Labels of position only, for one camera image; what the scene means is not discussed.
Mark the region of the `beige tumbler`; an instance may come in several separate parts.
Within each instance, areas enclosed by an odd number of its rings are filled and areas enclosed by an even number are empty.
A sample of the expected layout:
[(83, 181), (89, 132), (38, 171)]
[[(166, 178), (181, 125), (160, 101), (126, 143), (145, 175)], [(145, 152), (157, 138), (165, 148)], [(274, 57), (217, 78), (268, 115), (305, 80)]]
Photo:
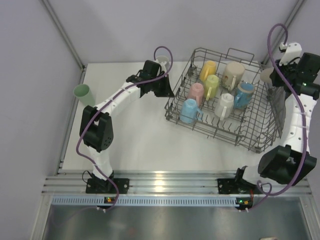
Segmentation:
[(271, 79), (270, 75), (273, 73), (273, 71), (274, 71), (273, 67), (269, 67), (269, 68), (264, 69), (260, 73), (260, 80), (264, 83), (272, 84), (272, 79)]

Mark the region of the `pink mug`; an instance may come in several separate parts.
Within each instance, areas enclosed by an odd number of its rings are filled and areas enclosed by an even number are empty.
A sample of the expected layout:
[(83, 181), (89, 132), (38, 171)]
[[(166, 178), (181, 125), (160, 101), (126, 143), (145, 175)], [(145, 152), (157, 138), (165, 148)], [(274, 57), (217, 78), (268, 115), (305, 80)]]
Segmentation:
[(194, 83), (188, 92), (187, 99), (194, 99), (198, 106), (201, 105), (203, 97), (204, 97), (204, 86), (201, 83)]

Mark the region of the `light blue mug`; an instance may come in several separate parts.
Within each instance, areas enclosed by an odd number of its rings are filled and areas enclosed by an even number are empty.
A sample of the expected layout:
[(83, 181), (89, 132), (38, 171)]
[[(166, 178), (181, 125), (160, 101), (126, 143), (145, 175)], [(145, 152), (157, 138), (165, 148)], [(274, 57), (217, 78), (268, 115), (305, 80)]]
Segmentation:
[(203, 116), (203, 112), (200, 110), (196, 100), (188, 98), (184, 101), (179, 119), (186, 124), (193, 124), (195, 120), (200, 121)]

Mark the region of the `dark blue mug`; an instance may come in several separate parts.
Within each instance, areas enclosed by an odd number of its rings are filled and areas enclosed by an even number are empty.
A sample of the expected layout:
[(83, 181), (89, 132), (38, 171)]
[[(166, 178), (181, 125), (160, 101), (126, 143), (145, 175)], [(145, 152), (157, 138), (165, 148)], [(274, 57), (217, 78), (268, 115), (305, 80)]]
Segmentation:
[(167, 65), (170, 63), (170, 60), (167, 56), (165, 55), (159, 55), (155, 57), (155, 61), (161, 65)]

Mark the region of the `pale yellow-green mug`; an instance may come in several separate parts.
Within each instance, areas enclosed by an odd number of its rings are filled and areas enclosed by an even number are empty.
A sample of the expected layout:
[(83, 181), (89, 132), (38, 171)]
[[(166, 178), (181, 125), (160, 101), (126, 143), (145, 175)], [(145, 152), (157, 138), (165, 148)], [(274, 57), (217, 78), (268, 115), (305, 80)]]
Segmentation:
[(218, 76), (212, 74), (207, 77), (207, 80), (204, 82), (204, 97), (206, 101), (216, 96), (219, 85), (220, 80)]

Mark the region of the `yellow mug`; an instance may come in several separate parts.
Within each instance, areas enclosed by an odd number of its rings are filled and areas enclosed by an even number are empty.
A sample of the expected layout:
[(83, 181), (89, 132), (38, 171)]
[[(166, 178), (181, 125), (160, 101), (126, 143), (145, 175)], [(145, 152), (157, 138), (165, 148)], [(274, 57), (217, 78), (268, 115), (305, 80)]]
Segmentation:
[(216, 74), (216, 70), (216, 62), (212, 60), (207, 60), (200, 71), (199, 79), (204, 83), (207, 80), (208, 76)]

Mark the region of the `blue butterfly mug orange inside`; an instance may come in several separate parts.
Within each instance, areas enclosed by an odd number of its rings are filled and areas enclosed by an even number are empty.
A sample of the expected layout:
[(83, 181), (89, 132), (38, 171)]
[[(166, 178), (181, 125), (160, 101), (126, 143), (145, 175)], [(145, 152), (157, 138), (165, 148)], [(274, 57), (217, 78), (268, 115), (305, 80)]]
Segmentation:
[(235, 109), (245, 109), (250, 103), (255, 92), (255, 86), (249, 82), (240, 82), (236, 89), (233, 107)]

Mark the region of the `floral cream mug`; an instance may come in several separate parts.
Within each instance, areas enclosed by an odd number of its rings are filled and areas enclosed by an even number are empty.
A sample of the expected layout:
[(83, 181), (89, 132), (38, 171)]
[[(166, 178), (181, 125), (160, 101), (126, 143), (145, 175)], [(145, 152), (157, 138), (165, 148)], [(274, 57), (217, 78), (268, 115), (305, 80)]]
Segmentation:
[(223, 71), (221, 84), (229, 92), (231, 92), (242, 80), (245, 73), (245, 66), (236, 61), (229, 62)]

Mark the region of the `white mug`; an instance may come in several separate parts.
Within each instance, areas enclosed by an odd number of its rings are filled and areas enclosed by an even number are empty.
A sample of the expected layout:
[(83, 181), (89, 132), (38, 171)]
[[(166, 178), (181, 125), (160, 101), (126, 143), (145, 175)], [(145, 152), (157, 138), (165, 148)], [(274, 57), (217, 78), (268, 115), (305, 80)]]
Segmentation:
[(221, 121), (225, 120), (231, 114), (234, 107), (234, 96), (230, 93), (223, 93), (215, 107), (214, 114), (219, 117)]

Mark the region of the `green tumbler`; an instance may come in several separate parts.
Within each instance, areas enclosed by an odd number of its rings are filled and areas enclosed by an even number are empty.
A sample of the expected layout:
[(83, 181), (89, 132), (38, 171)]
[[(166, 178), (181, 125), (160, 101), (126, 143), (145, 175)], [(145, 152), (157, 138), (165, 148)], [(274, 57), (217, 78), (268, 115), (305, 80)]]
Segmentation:
[(87, 84), (79, 84), (73, 89), (74, 96), (84, 105), (93, 107), (96, 102)]

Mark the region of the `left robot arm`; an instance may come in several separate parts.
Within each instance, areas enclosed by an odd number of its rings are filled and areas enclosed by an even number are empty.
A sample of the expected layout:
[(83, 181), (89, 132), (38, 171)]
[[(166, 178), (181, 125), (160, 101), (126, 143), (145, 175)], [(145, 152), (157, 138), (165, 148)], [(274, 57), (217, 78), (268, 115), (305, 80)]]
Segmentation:
[(113, 121), (131, 103), (149, 92), (158, 98), (171, 98), (169, 71), (173, 63), (164, 56), (146, 60), (137, 74), (129, 76), (120, 89), (96, 106), (86, 106), (82, 112), (80, 141), (89, 150), (93, 171), (86, 182), (87, 194), (127, 193), (127, 178), (115, 178), (110, 163), (109, 147), (114, 139)]

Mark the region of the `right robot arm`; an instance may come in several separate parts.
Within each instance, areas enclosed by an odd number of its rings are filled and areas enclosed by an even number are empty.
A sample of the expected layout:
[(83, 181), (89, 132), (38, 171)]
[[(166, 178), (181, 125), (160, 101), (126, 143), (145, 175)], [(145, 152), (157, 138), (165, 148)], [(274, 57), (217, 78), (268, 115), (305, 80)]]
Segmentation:
[(320, 97), (320, 86), (314, 81), (320, 71), (319, 55), (305, 52), (292, 58), (286, 65), (276, 62), (272, 73), (263, 80), (271, 80), (275, 87), (285, 91), (283, 123), (280, 144), (266, 152), (257, 166), (238, 168), (234, 178), (218, 179), (220, 194), (262, 193), (263, 179), (269, 179), (284, 188), (295, 186), (317, 164), (311, 156), (308, 143), (312, 113)]

